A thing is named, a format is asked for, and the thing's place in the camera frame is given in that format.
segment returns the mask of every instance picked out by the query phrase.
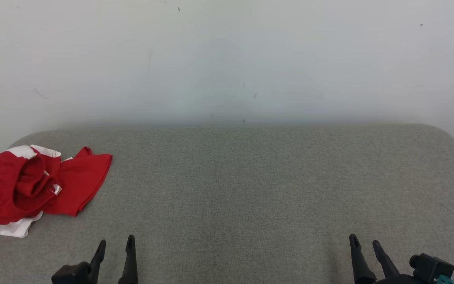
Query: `black robotic claw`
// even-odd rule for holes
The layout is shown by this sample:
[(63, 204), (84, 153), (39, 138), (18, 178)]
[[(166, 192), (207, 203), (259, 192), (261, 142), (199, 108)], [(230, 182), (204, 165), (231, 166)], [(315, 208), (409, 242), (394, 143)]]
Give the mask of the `black robotic claw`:
[(355, 234), (350, 235), (350, 248), (352, 250), (353, 277), (355, 284), (371, 284), (376, 282), (376, 275), (369, 269), (362, 254), (360, 245)]
[(431, 257), (426, 254), (414, 255), (411, 257), (410, 265), (414, 268), (413, 276), (400, 274), (383, 250), (378, 241), (373, 241), (372, 246), (376, 259), (380, 262), (385, 274), (385, 279), (376, 281), (376, 275), (369, 270), (364, 256), (362, 247), (354, 234), (350, 235), (350, 247), (352, 250), (353, 277), (355, 284), (440, 284), (454, 283), (451, 275), (454, 267), (437, 257)]
[(134, 236), (129, 235), (126, 245), (126, 264), (119, 284), (138, 284), (138, 266), (136, 264), (136, 246)]
[[(104, 260), (106, 241), (103, 239), (88, 262), (80, 262), (77, 265), (65, 265), (52, 276), (53, 284), (97, 284), (99, 267)], [(138, 284), (138, 267), (136, 264), (136, 246), (134, 236), (130, 235), (126, 246), (126, 264), (119, 284)]]

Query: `gray upholstered bench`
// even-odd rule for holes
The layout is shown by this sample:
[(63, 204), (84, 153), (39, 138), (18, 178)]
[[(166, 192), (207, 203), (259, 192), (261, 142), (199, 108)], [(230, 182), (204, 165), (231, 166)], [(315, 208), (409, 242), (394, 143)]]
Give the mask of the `gray upholstered bench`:
[(351, 233), (378, 277), (373, 239), (402, 273), (414, 254), (454, 264), (454, 140), (434, 127), (79, 129), (20, 144), (114, 159), (77, 218), (0, 236), (0, 284), (50, 283), (101, 239), (99, 283), (116, 283), (129, 234), (140, 283), (352, 283)]

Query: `white fabric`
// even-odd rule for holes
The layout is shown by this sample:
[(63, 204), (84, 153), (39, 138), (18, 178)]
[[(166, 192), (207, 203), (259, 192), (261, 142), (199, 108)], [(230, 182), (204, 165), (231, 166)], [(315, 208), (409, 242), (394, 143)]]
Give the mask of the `white fabric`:
[(8, 237), (25, 237), (27, 236), (27, 231), (29, 230), (31, 223), (38, 221), (42, 215), (43, 211), (33, 218), (24, 218), (8, 225), (0, 225), (0, 235), (6, 235)]
[(12, 153), (13, 155), (17, 157), (23, 157), (28, 160), (36, 157), (36, 153), (31, 149), (29, 146), (18, 146), (18, 147), (13, 147), (7, 150), (8, 152)]
[(59, 151), (52, 150), (52, 149), (47, 149), (45, 147), (41, 147), (41, 146), (38, 146), (38, 145), (31, 145), (31, 148), (35, 149), (36, 151), (38, 151), (42, 155), (49, 156), (49, 157), (52, 157), (52, 158), (61, 156), (61, 152), (59, 152)]
[(61, 190), (63, 190), (63, 187), (61, 187), (61, 186), (58, 185), (58, 184), (53, 185), (53, 187), (54, 187), (54, 189), (55, 189), (55, 191), (54, 191), (54, 194), (55, 194), (55, 195), (58, 195), (59, 192), (61, 192)]

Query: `white wall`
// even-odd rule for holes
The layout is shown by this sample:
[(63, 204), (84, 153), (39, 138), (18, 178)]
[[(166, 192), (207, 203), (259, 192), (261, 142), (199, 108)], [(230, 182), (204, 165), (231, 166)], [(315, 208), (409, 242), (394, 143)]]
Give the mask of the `white wall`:
[(454, 137), (454, 0), (0, 1), (0, 151), (71, 125), (243, 120)]

